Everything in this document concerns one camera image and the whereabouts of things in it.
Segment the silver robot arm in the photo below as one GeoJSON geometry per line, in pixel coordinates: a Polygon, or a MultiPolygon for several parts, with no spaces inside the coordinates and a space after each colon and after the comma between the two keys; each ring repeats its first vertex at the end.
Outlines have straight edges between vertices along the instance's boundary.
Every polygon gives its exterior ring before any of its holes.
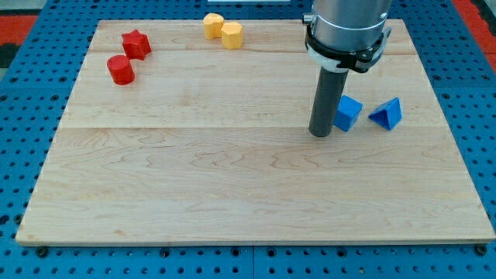
{"type": "Polygon", "coordinates": [[[365,50],[381,38],[390,7],[391,0],[314,0],[302,22],[325,47],[365,50]]]}

